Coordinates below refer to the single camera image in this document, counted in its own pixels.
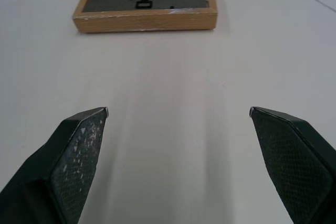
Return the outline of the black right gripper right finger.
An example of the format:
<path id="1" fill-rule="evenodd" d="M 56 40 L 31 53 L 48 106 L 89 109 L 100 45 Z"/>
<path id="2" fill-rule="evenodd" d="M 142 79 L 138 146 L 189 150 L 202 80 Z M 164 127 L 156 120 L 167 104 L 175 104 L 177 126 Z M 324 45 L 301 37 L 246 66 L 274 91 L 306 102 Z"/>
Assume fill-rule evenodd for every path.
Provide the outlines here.
<path id="1" fill-rule="evenodd" d="M 249 116 L 293 223 L 335 223 L 335 149 L 300 118 L 256 106 Z"/>

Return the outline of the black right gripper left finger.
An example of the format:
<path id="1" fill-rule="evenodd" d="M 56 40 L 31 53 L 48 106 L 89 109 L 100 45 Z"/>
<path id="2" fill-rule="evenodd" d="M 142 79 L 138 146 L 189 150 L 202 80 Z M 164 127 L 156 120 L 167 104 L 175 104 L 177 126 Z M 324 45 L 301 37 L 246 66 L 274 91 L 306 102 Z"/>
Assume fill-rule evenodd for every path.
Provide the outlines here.
<path id="1" fill-rule="evenodd" d="M 78 223 L 108 115 L 99 107 L 59 124 L 1 191 L 1 223 Z"/>

